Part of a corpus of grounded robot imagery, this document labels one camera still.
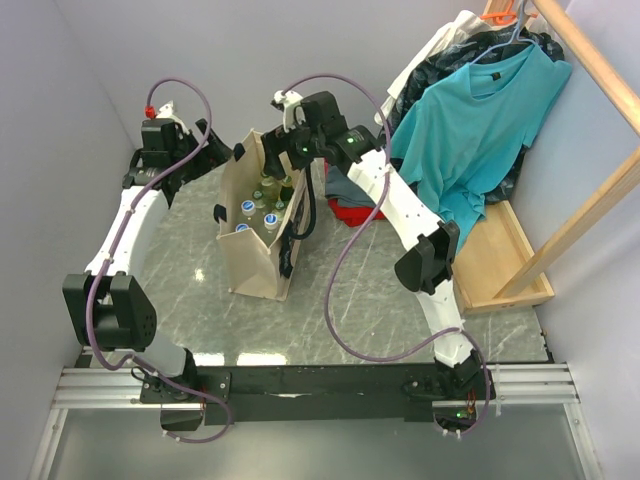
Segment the clear Chang bottle green cap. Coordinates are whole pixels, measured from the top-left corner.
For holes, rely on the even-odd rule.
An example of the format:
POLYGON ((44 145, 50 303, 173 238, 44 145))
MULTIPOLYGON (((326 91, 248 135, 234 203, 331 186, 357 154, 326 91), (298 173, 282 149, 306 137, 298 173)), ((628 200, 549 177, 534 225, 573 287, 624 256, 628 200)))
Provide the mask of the clear Chang bottle green cap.
POLYGON ((279 198, 280 183, 273 176, 261 173, 260 189, 264 198, 269 202, 276 202, 279 198))

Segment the green Perrier glass bottle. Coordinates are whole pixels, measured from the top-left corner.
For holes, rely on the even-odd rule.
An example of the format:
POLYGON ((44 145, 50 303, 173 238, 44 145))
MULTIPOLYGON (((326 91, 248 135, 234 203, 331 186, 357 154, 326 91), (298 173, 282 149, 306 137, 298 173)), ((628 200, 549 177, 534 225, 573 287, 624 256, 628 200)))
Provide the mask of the green Perrier glass bottle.
POLYGON ((280 189, 280 193, 279 193, 279 199, 283 203, 288 203, 291 200, 293 194, 294 194, 293 179, 292 179, 291 176, 287 175, 281 181, 281 189, 280 189))

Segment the clear glass bottle silver cap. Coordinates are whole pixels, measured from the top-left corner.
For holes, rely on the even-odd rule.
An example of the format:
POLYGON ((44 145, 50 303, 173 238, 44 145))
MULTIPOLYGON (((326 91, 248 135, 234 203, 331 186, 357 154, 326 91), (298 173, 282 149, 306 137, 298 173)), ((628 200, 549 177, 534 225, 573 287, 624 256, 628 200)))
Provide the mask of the clear glass bottle silver cap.
POLYGON ((287 205, 284 201, 277 200, 274 204, 273 213, 279 216, 284 215, 286 212, 286 208, 287 208, 287 205))

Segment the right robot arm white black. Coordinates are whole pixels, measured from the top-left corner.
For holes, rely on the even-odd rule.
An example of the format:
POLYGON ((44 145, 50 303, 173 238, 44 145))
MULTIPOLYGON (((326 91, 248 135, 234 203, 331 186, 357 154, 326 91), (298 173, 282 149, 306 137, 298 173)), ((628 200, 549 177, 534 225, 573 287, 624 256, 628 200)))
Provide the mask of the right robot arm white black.
POLYGON ((337 167, 373 201, 398 235, 405 250, 394 271, 412 292, 431 331, 438 385, 450 398, 468 392, 488 394, 490 374, 473 339, 464 328, 453 288, 453 263, 459 228, 442 221, 410 189, 390 163, 390 143, 363 125, 349 126, 328 91, 306 97, 279 90, 272 105, 281 111, 280 126, 263 134, 265 171, 284 174, 286 154, 295 170, 316 159, 337 167))

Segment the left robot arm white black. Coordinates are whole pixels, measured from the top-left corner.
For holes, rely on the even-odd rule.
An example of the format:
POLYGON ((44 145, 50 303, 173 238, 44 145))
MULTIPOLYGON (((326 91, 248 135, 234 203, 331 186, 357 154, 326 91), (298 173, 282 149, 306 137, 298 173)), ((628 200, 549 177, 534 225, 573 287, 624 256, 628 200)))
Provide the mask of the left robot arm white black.
POLYGON ((173 114, 147 119, 141 148, 122 181, 120 206, 96 256, 80 274, 64 279, 62 292, 79 343, 101 355, 124 351, 152 386, 176 401, 193 399, 200 378, 192 353, 158 333, 157 315, 137 277, 159 222, 182 186, 223 165, 231 149, 205 119, 202 137, 173 114))

